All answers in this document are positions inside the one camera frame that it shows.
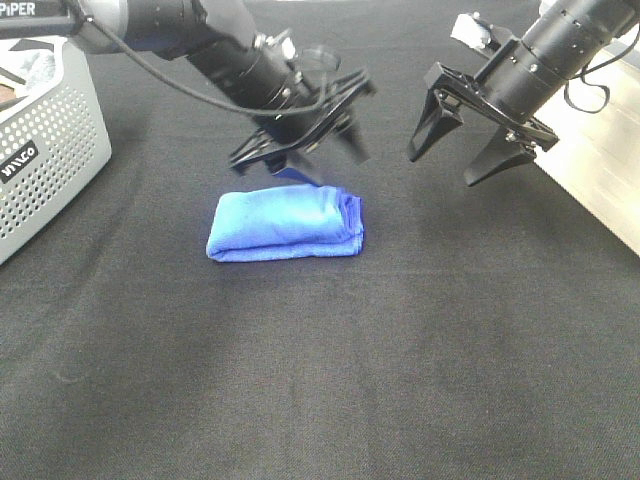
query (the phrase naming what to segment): cable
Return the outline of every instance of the cable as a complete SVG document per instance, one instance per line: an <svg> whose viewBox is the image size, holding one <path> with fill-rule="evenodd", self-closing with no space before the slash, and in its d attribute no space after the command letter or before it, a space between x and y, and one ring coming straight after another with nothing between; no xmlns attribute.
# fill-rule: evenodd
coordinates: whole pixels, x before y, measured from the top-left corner
<svg viewBox="0 0 640 480"><path fill-rule="evenodd" d="M131 47L129 47L125 42L123 42L115 33L113 33L108 27L103 25L94 17L86 16L84 17L84 21L93 25L100 33L102 33L109 40L115 43L122 50L122 52L126 54L131 60L133 60L140 67L146 70L149 74L153 75L155 78L157 78L164 84L169 85L170 87L192 98L195 98L196 100L200 100L202 102L208 103L209 105L213 105L214 107L218 107L223 110L227 110L229 112L240 113L243 115L250 115L254 117L255 116L272 117L272 116L278 116L278 115L282 115L282 116L299 115L301 113L315 112L320 110L326 100L327 74L323 73L322 83L320 86L320 95L316 103L314 103L313 105L309 105L307 107L276 109L276 110L263 110L263 109L239 107L237 105L233 105L231 103L227 103L217 98L213 98L203 93L200 93L197 90L194 90L186 85L183 85L169 78L160 70L155 68L149 62L147 62L144 58L142 58L141 55L136 53Z"/></svg>
<svg viewBox="0 0 640 480"><path fill-rule="evenodd" d="M590 73L593 73L596 70L600 70L601 68L606 67L607 65L611 65L613 62L617 62L622 57L624 57L629 52L631 52L635 48L635 46L638 44L639 40L640 40L640 25L638 25L638 31L636 32L636 37L633 40L633 42L631 42L631 45L629 45L627 48L625 48L622 52L620 52L615 57L610 58L609 60L607 60L605 62L602 62L601 64L596 65L595 67L589 68L586 71L580 72L578 75L574 76L571 80L575 80L575 79L583 77L585 75L589 75Z"/></svg>
<svg viewBox="0 0 640 480"><path fill-rule="evenodd" d="M571 78L571 80L576 80L576 79L579 78L582 81L582 83L584 83L585 85L588 85L590 87L598 87L604 92L604 102L603 102L603 104L602 104L602 106L600 108L597 108L595 110L587 110L587 109L578 107L571 100L571 96L569 94L569 82L567 82L565 84L565 86L564 86L564 101L567 102L567 105L569 105L571 108L573 108L575 110L578 110L579 112L600 113L609 104L609 100L611 99L611 89L609 87L607 87L606 85L598 85L598 84L594 84L594 83L589 83L589 82L587 82L587 79L585 77L588 74L595 72L596 70L600 70L601 68L606 67L607 65L611 65L612 63L617 62L618 60L620 60L622 57L624 57L625 55L630 53L635 48L635 46L638 44L639 40L640 40L640 25L638 25L638 31L636 32L635 39L633 40L633 42L631 42L631 45L629 45L627 48L625 48L622 52L620 52L615 57L612 57L609 60L596 65L595 67L589 68L589 64L587 63L584 67L582 67L582 69L580 70L579 74L577 74L576 76Z"/></svg>

